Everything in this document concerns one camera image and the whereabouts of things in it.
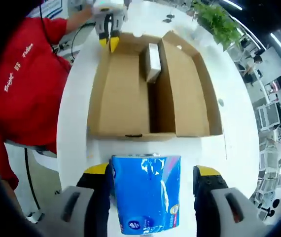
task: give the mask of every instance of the tissue pack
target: tissue pack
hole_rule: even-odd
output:
[[[113,156],[112,174],[123,234],[179,225],[180,156]]]

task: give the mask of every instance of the small white box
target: small white box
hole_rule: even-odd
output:
[[[149,43],[145,53],[146,82],[155,83],[161,71],[158,45]]]

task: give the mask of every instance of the cardboard box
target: cardboard box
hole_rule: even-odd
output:
[[[161,71],[158,45],[149,43],[145,50],[146,82],[155,83]]]
[[[158,44],[161,73],[146,83],[144,50]],[[222,134],[214,88],[199,52],[173,32],[122,33],[102,52],[90,98],[90,134],[139,141]]]

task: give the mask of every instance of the red shirt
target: red shirt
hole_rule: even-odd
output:
[[[51,43],[58,44],[67,21],[44,18],[44,23]],[[27,17],[0,58],[0,175],[13,189],[18,179],[10,168],[4,142],[27,146],[56,142],[66,69],[70,65],[52,53],[41,19]]]

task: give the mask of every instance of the white table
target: white table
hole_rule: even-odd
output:
[[[167,14],[174,14],[171,23],[163,23]],[[154,2],[131,4],[129,21],[122,31],[134,35],[147,33],[162,37],[175,30],[196,27],[196,22],[185,13]],[[227,52],[220,45],[199,47],[205,61],[216,96],[223,101],[220,114],[223,135],[204,138],[175,138],[167,142],[128,142],[92,140],[87,136],[87,117],[94,75],[99,62],[101,46],[93,31],[84,43],[70,71],[58,118],[57,159],[62,189],[76,185],[83,171],[106,162],[112,154],[161,153],[181,155],[180,226],[155,236],[181,236],[196,231],[193,185],[193,166],[200,164],[220,171],[228,186],[237,187],[250,197],[257,184],[259,170],[259,139],[253,108],[246,86]],[[109,212],[108,231],[120,236],[117,211]]]

